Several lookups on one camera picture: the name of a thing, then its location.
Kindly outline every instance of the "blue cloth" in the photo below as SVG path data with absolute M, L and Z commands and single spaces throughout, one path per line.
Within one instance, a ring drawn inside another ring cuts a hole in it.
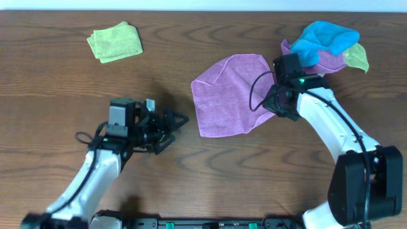
M 302 67 L 318 64 L 318 50 L 329 50 L 334 56 L 356 44 L 359 33 L 329 22 L 316 21 L 304 29 L 303 34 L 291 45 L 291 53 L 297 53 Z

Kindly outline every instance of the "purple towel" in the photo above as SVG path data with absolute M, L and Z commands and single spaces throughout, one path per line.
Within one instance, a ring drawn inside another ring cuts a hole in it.
M 291 45 L 285 39 L 281 43 L 281 51 L 283 55 L 290 54 Z M 318 64 L 311 67 L 303 67 L 303 70 L 307 74 L 320 74 L 320 73 L 335 73 L 344 67 L 346 67 L 345 59 L 343 54 L 340 53 L 337 56 L 332 55 L 330 51 L 318 50 L 319 62 Z
M 214 64 L 191 83 L 202 137 L 247 134 L 274 114 L 264 108 L 249 109 L 254 80 L 270 67 L 262 55 L 236 54 Z M 264 75 L 254 87 L 253 107 L 274 84 L 272 74 Z

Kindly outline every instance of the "towel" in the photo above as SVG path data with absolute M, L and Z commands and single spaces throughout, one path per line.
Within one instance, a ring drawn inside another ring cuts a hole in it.
M 101 63 L 131 57 L 143 52 L 135 27 L 122 22 L 112 28 L 94 31 L 87 39 Z
M 281 43 L 281 51 L 283 55 L 291 53 L 291 45 L 285 39 Z M 319 62 L 312 67 L 303 67 L 303 71 L 307 74 L 326 74 L 335 73 L 347 66 L 343 54 L 337 56 L 332 55 L 330 51 L 318 50 Z
M 254 80 L 269 71 L 266 60 L 257 54 L 236 54 L 220 60 L 191 83 L 202 137 L 227 137 L 249 133 L 274 114 L 263 107 L 252 112 L 249 94 Z M 264 75 L 254 87 L 256 106 L 274 84 L 272 74 Z
M 291 46 L 297 53 L 302 67 L 319 63 L 318 50 L 329 50 L 334 56 L 356 44 L 359 33 L 329 22 L 317 21 L 304 29 L 303 34 Z
M 357 67 L 364 70 L 365 73 L 368 72 L 369 63 L 366 51 L 359 43 L 343 51 L 343 57 L 349 67 Z

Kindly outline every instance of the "white wall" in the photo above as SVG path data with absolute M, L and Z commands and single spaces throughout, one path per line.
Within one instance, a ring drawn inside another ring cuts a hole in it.
M 407 12 L 407 0 L 0 0 L 0 10 Z

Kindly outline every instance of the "brown table surface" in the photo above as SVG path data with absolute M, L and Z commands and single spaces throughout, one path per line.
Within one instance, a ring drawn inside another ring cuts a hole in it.
M 155 99 L 190 122 L 161 155 L 134 155 L 98 209 L 262 218 L 318 206 L 335 164 L 305 120 L 273 117 L 249 134 L 203 138 L 190 88 L 236 53 L 272 63 L 284 38 L 295 41 L 316 20 L 360 32 L 369 72 L 347 67 L 326 79 L 361 128 L 406 158 L 406 14 L 0 11 L 0 228 L 61 195 L 86 153 L 74 134 L 94 133 L 121 96 Z M 122 21 L 138 28 L 144 53 L 101 64 L 86 39 Z M 373 225 L 407 228 L 406 210 Z

